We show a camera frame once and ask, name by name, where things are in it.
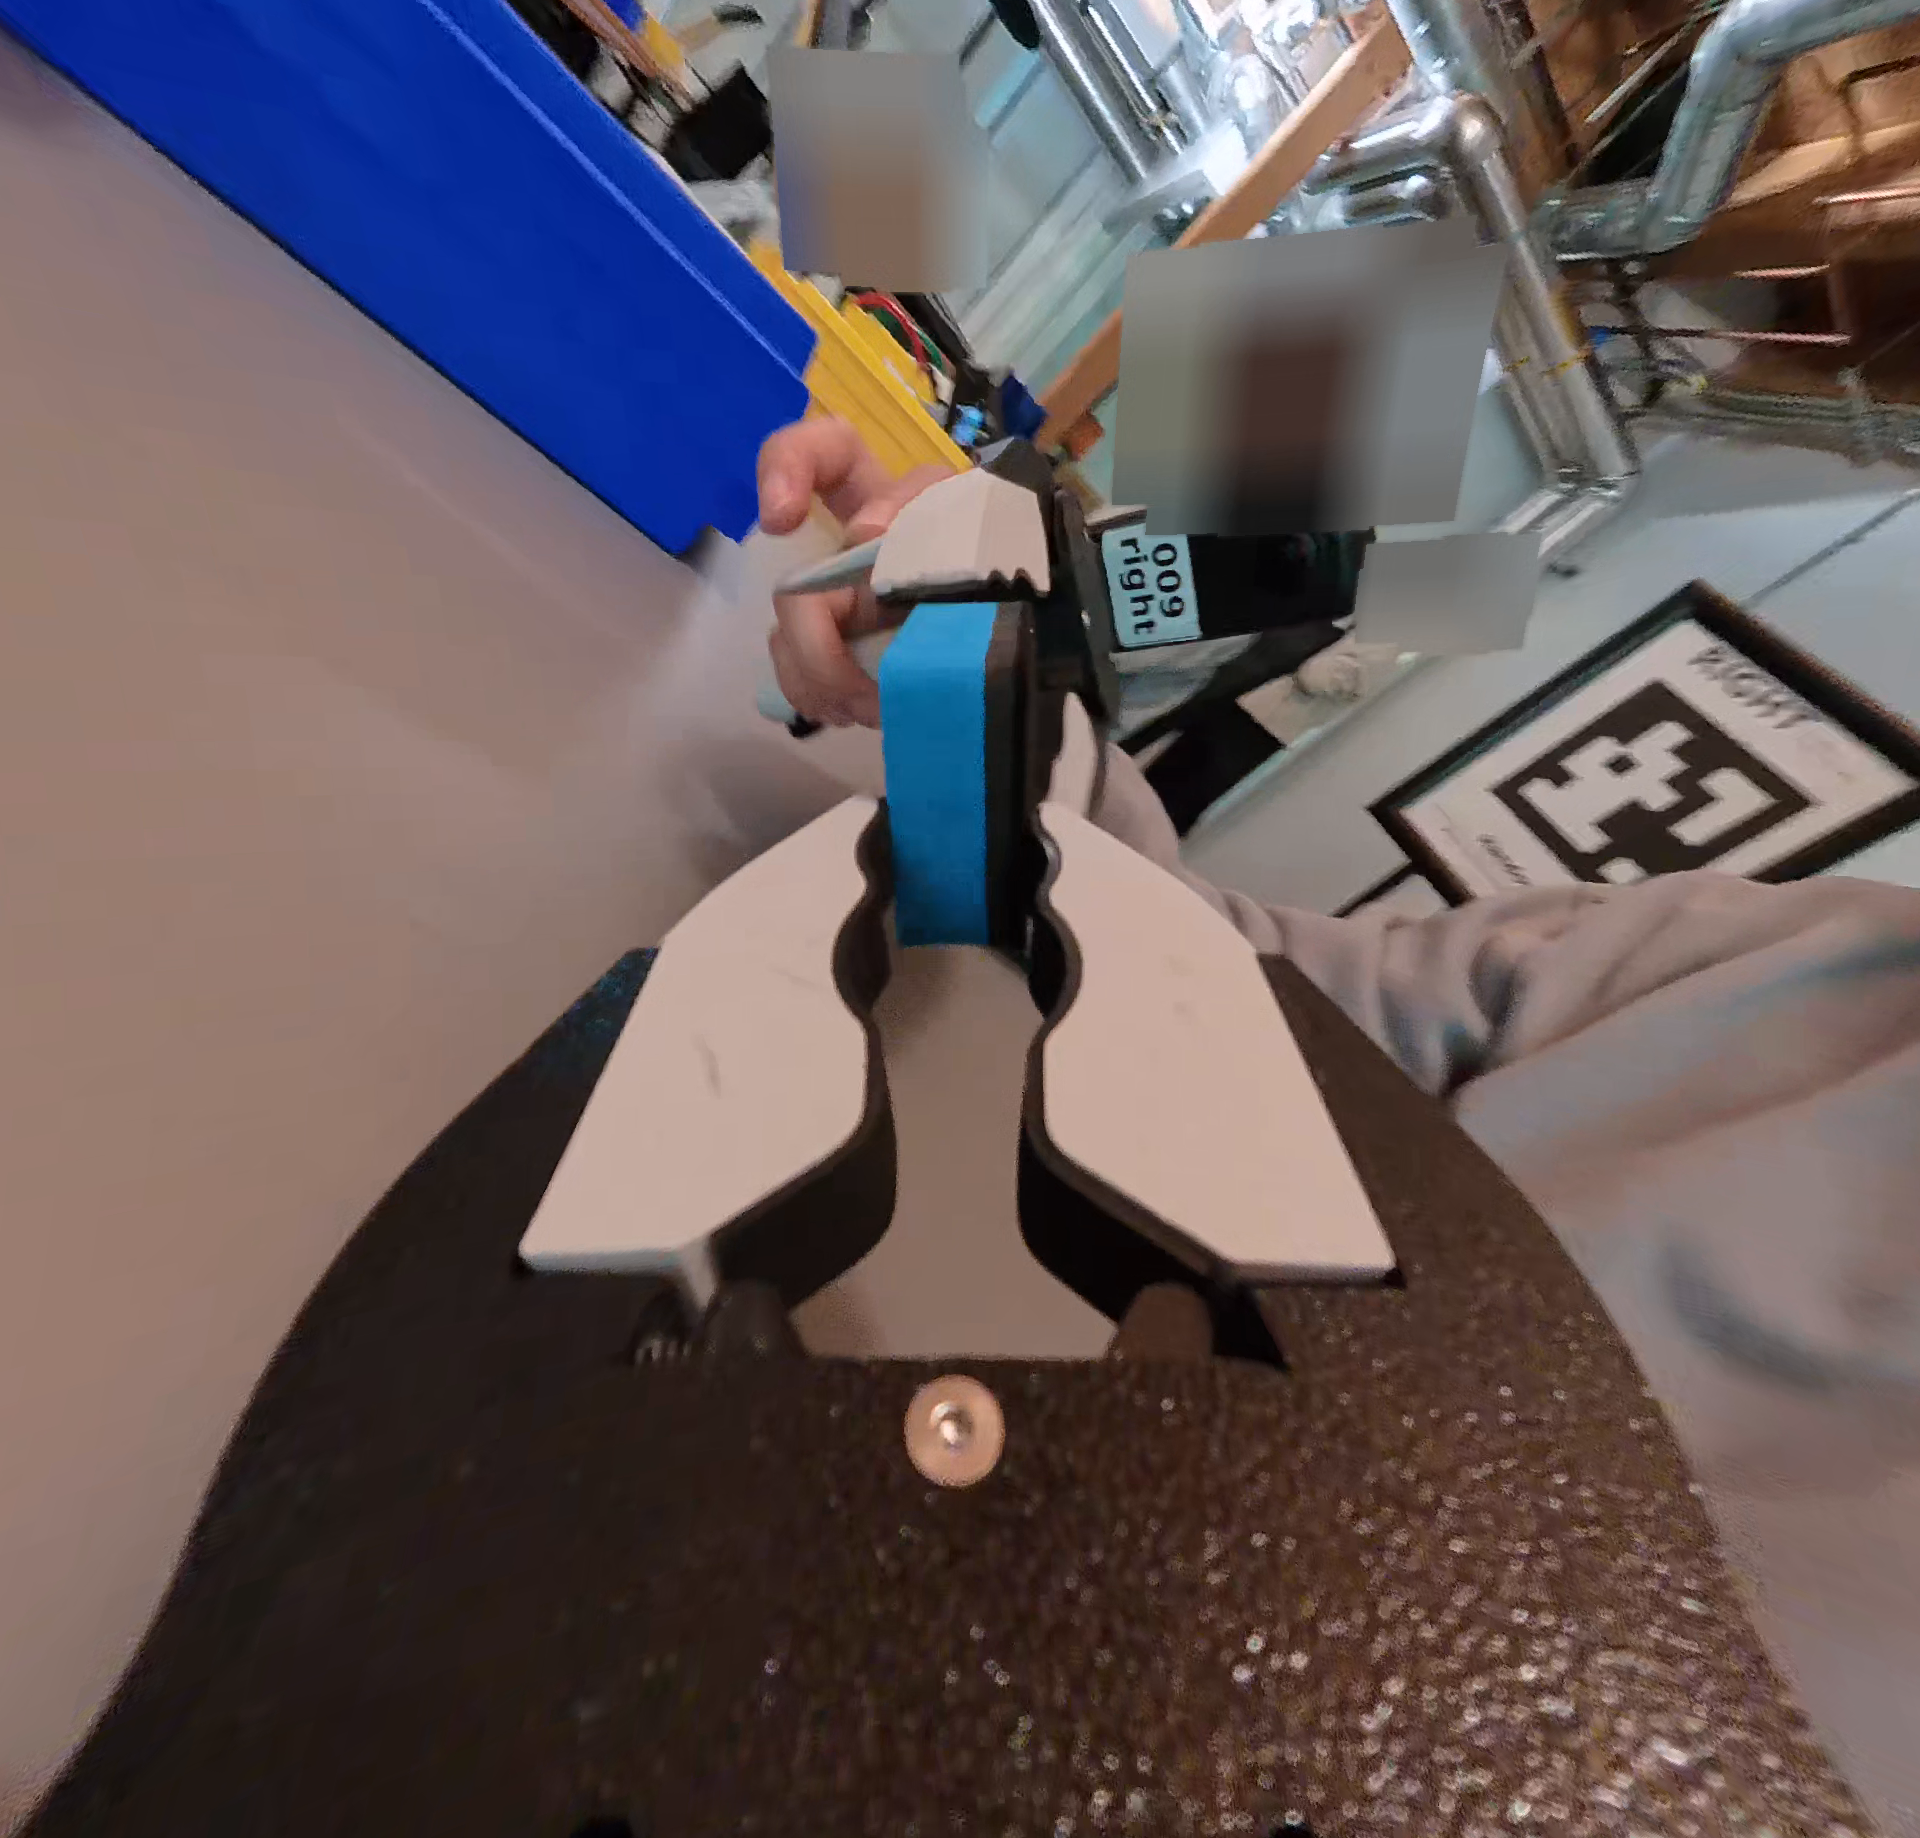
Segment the blue whiteboard eraser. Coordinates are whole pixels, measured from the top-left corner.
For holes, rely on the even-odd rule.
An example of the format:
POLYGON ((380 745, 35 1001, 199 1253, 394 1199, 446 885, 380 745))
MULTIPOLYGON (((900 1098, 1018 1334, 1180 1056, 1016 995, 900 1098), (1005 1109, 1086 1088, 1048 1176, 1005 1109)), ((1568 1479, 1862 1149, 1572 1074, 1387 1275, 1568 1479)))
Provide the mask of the blue whiteboard eraser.
POLYGON ((1032 912, 1034 609, 925 602, 877 666, 894 931, 1024 960, 1032 912))

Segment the yellow plastic bin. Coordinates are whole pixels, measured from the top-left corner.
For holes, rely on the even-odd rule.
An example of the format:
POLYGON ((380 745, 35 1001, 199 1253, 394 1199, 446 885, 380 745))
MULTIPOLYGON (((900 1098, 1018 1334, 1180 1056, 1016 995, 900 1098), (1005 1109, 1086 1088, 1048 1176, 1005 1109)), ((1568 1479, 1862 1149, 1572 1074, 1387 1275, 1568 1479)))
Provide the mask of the yellow plastic bin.
POLYGON ((942 428, 945 401, 931 371, 877 315, 787 272, 768 238, 750 242, 747 257, 813 331, 804 364, 809 416, 849 426, 892 477, 929 467, 959 473, 973 464, 942 428))

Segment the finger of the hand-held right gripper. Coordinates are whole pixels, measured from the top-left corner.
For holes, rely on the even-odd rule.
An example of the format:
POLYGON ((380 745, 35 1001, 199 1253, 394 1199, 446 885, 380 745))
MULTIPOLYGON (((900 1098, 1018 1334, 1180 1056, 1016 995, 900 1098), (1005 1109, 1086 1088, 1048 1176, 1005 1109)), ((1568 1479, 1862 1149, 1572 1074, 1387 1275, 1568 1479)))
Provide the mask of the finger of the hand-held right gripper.
POLYGON ((918 493, 889 526, 773 590, 775 602, 865 591, 883 606, 1053 594, 1049 501, 976 467, 918 493))

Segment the framed marker poster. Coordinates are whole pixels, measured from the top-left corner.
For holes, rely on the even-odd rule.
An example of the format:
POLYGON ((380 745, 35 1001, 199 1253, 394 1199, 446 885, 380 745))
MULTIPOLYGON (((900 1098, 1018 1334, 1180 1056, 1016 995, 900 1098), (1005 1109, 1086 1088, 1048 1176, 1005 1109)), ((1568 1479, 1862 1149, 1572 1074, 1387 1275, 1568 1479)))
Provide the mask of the framed marker poster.
POLYGON ((1701 581, 1369 809, 1448 903, 1802 882, 1917 819, 1916 729, 1701 581))

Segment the blue plastic bin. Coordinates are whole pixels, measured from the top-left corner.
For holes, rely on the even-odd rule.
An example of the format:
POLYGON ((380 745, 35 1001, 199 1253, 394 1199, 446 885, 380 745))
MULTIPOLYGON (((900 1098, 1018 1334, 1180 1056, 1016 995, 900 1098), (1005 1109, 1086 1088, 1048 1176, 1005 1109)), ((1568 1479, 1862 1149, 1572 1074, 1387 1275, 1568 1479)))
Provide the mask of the blue plastic bin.
POLYGON ((755 525, 813 333, 503 0, 1 13, 659 550, 755 525))

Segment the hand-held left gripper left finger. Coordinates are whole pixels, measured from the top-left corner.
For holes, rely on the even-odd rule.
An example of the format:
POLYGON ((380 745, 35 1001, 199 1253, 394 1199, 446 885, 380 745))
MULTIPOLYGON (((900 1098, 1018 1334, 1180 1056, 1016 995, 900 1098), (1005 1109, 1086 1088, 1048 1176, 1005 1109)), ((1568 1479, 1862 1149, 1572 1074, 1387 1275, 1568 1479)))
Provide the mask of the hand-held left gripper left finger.
POLYGON ((517 1242, 540 1275, 755 1283, 802 1305, 884 1235, 897 1137, 884 807, 849 796, 664 937, 517 1242))

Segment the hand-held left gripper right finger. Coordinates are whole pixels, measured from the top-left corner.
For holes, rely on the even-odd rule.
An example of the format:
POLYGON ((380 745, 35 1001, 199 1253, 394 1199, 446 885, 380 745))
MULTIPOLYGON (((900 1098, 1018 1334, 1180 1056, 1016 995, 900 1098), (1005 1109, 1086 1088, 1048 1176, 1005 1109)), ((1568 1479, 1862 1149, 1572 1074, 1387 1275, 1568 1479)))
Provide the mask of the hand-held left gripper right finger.
POLYGON ((1059 804, 1036 927, 1063 979, 1036 1047, 1039 1145, 1119 1224, 1228 1283, 1379 1283, 1394 1252, 1259 952, 1059 804))

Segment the person's right hand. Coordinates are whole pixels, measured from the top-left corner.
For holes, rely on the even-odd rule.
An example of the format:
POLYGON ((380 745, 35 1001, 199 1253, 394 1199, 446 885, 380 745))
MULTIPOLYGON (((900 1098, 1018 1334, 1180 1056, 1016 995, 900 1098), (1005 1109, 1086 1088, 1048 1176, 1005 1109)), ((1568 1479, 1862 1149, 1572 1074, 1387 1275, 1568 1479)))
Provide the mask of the person's right hand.
MULTIPOLYGON (((806 417, 780 428, 757 454, 757 525, 773 536, 796 534, 813 507, 823 507, 842 541, 860 545, 949 477, 955 472, 945 464, 894 477, 842 419, 806 417)), ((780 696, 812 725, 879 727, 877 677, 858 646, 897 630, 903 619, 899 605, 877 602, 865 582, 775 598, 767 649, 780 696)))

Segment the wooden post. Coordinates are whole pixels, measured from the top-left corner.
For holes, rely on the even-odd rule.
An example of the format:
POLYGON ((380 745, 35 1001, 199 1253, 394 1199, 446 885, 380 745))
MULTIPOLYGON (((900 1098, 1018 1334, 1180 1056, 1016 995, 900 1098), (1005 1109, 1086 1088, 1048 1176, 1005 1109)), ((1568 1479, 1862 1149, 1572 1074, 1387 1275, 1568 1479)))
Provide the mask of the wooden post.
MULTIPOLYGON (((1294 194, 1314 165, 1348 136, 1412 67, 1403 30, 1376 0, 1354 13, 1354 42, 1339 52, 1305 102, 1259 145, 1242 175, 1201 207, 1170 251, 1240 242, 1294 194)), ((1084 456, 1099 437, 1094 407, 1116 386, 1122 318, 1111 315, 1068 368, 1044 389, 1036 446, 1045 456, 1084 456)))

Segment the silver metal pipe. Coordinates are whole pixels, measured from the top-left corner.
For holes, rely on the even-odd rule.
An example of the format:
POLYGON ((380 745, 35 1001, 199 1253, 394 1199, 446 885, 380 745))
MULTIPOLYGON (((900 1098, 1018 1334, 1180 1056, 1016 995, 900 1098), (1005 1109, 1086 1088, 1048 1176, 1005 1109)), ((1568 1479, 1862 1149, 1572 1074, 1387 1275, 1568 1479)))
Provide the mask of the silver metal pipe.
POLYGON ((1339 138, 1310 167, 1306 189, 1358 194, 1426 170, 1444 180, 1482 237, 1504 247, 1495 356, 1522 428, 1536 440, 1548 493, 1565 501, 1565 508, 1620 507, 1638 480, 1638 456, 1596 377, 1560 275, 1530 227, 1495 111, 1477 96, 1419 101, 1339 138))
POLYGON ((1730 197, 1780 74, 1916 13, 1917 0, 1728 0, 1693 50, 1652 176, 1560 194, 1536 217, 1541 238, 1560 263, 1678 251, 1730 197))

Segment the person's right forearm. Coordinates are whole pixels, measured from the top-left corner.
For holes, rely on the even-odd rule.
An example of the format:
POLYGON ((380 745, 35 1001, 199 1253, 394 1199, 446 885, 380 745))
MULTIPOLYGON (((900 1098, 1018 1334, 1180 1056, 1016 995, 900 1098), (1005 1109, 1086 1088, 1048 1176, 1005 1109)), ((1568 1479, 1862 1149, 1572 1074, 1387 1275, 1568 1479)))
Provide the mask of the person's right forearm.
POLYGON ((1693 872, 1337 919, 1201 882, 1116 747, 1092 822, 1290 962, 1536 1206, 1836 1764, 1916 1834, 1916 891, 1693 872))

